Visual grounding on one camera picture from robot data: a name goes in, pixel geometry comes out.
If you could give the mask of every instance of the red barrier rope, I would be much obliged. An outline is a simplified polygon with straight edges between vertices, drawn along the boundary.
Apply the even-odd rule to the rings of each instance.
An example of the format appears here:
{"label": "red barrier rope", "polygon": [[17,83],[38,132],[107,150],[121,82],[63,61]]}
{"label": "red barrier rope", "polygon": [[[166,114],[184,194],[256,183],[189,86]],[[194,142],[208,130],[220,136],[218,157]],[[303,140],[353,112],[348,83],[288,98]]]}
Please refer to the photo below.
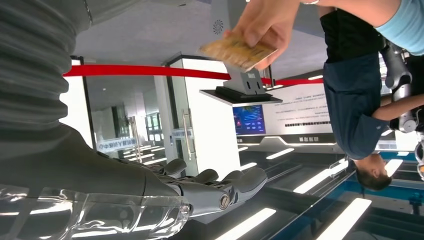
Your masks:
{"label": "red barrier rope", "polygon": [[[172,77],[192,77],[202,79],[230,80],[228,73],[213,71],[201,71],[167,66],[138,66],[138,65],[76,65],[63,75],[72,76],[172,76]],[[271,85],[271,79],[262,78],[264,84]],[[299,84],[320,84],[322,79],[282,79],[277,80],[277,85],[299,85]]]}

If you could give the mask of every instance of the glass door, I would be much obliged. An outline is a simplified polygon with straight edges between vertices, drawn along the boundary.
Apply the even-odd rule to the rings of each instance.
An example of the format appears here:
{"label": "glass door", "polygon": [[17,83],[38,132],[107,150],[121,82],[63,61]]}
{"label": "glass door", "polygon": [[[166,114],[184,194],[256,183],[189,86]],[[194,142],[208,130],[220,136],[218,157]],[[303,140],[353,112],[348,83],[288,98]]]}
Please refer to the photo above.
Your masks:
{"label": "glass door", "polygon": [[187,164],[185,175],[196,176],[199,171],[186,82],[183,77],[169,77],[167,83],[173,119],[172,142],[176,146],[178,157]]}
{"label": "glass door", "polygon": [[153,77],[88,77],[87,91],[99,152],[145,165],[167,163]]}

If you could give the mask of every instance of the forearm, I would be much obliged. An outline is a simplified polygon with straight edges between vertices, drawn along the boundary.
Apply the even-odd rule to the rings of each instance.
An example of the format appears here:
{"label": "forearm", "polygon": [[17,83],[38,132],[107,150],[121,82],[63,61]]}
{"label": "forearm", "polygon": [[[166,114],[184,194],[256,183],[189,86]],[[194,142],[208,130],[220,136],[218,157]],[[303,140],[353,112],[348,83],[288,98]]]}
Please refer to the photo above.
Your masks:
{"label": "forearm", "polygon": [[372,117],[383,121],[390,121],[422,105],[424,105],[424,94],[410,96],[380,107],[372,114]]}
{"label": "forearm", "polygon": [[392,103],[392,94],[384,95],[384,96],[381,97],[381,103],[380,103],[381,107],[386,106],[386,105],[391,104],[391,103]]}

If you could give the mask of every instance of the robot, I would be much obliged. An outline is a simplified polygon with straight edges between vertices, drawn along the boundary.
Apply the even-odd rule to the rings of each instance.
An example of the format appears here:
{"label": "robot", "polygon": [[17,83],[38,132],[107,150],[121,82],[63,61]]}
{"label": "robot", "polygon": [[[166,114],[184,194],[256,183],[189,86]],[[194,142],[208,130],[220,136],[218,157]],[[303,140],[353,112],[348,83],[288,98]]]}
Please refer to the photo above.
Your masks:
{"label": "robot", "polygon": [[[404,50],[392,42],[386,41],[385,48],[381,51],[387,67],[385,85],[392,90],[392,101],[399,101],[413,95],[422,94],[424,85],[417,81],[423,77],[423,58],[421,56],[410,56],[403,58]],[[411,133],[416,131],[420,142],[415,147],[415,158],[418,161],[417,172],[424,181],[424,124],[422,118],[422,107],[404,113],[400,117],[390,121],[390,128],[394,131]]]}
{"label": "robot", "polygon": [[168,238],[266,183],[260,168],[219,182],[213,170],[175,178],[178,160],[147,167],[112,159],[59,123],[76,36],[138,2],[1,1],[0,240]]}

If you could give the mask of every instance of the gold card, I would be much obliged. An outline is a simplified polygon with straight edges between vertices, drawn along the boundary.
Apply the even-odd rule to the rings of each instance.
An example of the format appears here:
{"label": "gold card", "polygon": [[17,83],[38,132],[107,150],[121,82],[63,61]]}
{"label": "gold card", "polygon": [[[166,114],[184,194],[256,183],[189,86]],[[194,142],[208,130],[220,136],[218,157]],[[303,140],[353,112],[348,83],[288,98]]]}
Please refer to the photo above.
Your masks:
{"label": "gold card", "polygon": [[277,49],[263,43],[250,47],[241,36],[230,35],[201,46],[200,51],[208,57],[247,72]]}

